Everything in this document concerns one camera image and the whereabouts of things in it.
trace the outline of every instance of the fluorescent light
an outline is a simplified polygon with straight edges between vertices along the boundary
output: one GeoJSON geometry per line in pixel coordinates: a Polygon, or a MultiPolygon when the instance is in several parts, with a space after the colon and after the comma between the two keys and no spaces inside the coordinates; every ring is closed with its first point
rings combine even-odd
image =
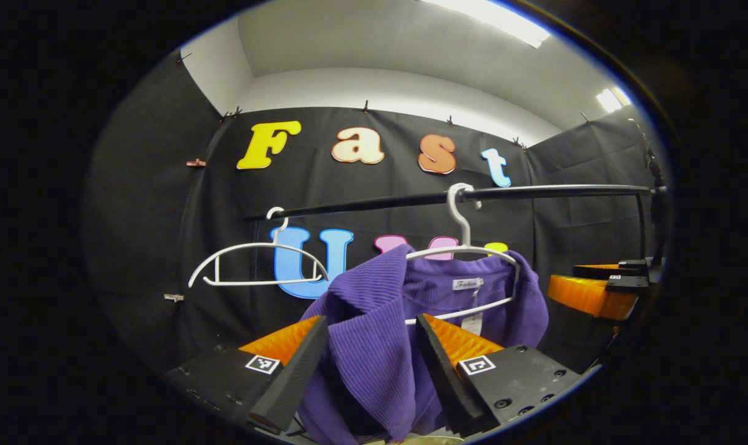
{"type": "Polygon", "coordinates": [[[541,42],[549,37],[549,33],[539,25],[488,0],[421,0],[421,2],[453,9],[481,22],[489,23],[533,48],[538,48],[541,42]]]}
{"type": "Polygon", "coordinates": [[[623,90],[618,87],[613,88],[613,92],[616,93],[616,98],[618,98],[618,101],[623,105],[631,104],[631,100],[629,100],[629,96],[626,95],[626,93],[623,93],[623,90]]]}
{"type": "Polygon", "coordinates": [[[606,112],[614,112],[617,109],[622,109],[623,105],[618,102],[616,95],[610,90],[602,91],[602,94],[596,96],[599,99],[599,103],[605,108],[606,112]]]}

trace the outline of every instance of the white wall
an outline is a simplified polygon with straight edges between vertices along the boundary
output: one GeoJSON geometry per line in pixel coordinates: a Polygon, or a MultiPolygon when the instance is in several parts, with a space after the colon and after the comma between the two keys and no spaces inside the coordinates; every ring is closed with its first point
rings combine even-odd
{"type": "Polygon", "coordinates": [[[245,112],[299,107],[349,107],[447,121],[531,146],[558,127],[475,88],[395,70],[320,68],[254,78],[237,101],[245,112]]]}
{"type": "Polygon", "coordinates": [[[253,79],[238,26],[238,17],[232,17],[181,50],[181,56],[187,56],[184,65],[190,76],[221,115],[236,110],[245,85],[253,79]]]}

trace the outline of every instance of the black clothing rod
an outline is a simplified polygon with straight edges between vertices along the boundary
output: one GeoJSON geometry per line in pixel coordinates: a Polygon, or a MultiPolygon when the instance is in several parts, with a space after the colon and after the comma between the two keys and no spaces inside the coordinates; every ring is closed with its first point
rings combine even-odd
{"type": "MultiPolygon", "coordinates": [[[[650,195],[652,189],[636,185],[532,185],[528,187],[506,187],[492,189],[476,189],[472,192],[460,191],[458,201],[476,200],[521,200],[530,198],[556,197],[618,197],[619,195],[650,195]]],[[[383,208],[398,208],[399,206],[441,205],[447,202],[447,191],[442,193],[426,193],[422,195],[407,195],[407,197],[387,197],[373,200],[360,200],[341,205],[314,206],[314,208],[294,208],[276,211],[272,219],[281,219],[309,214],[331,214],[346,211],[377,210],[383,208]]],[[[256,214],[245,217],[245,220],[266,219],[266,214],[256,214]]]]}

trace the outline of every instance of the yellow letter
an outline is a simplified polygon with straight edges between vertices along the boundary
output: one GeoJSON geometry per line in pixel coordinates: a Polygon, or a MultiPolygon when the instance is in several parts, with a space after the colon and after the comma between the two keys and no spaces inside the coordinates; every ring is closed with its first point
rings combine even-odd
{"type": "Polygon", "coordinates": [[[272,122],[271,124],[253,125],[253,138],[250,139],[250,145],[247,146],[245,157],[236,164],[237,169],[264,169],[272,163],[267,158],[267,149],[272,148],[272,154],[277,155],[286,145],[286,132],[289,135],[300,133],[303,126],[298,121],[290,122],[272,122]]]}
{"type": "Polygon", "coordinates": [[[508,245],[501,242],[490,242],[489,244],[485,245],[484,248],[490,248],[491,250],[496,250],[498,252],[506,252],[508,250],[508,245]]]}
{"type": "Polygon", "coordinates": [[[362,161],[363,164],[376,164],[385,158],[385,154],[379,149],[379,133],[362,127],[352,127],[338,132],[339,143],[332,146],[332,157],[341,163],[355,163],[362,161]]]}

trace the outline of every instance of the word fast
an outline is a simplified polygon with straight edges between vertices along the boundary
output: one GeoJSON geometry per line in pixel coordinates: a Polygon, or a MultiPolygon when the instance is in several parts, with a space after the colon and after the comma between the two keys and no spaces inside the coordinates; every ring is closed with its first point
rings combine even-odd
{"type": "MultiPolygon", "coordinates": [[[[236,164],[237,169],[265,169],[272,160],[267,157],[271,149],[273,155],[279,154],[286,146],[289,135],[300,134],[303,126],[298,121],[272,122],[253,125],[253,138],[247,146],[244,158],[236,164]]],[[[382,151],[379,133],[364,127],[343,129],[337,134],[339,142],[330,154],[340,163],[377,164],[385,158],[382,151]]],[[[431,174],[449,174],[456,169],[456,157],[453,152],[456,145],[453,140],[440,135],[426,135],[421,139],[421,152],[418,154],[418,166],[431,174]]],[[[497,149],[490,148],[481,152],[481,157],[489,164],[489,174],[500,187],[511,186],[511,179],[503,174],[507,165],[497,149]]]]}

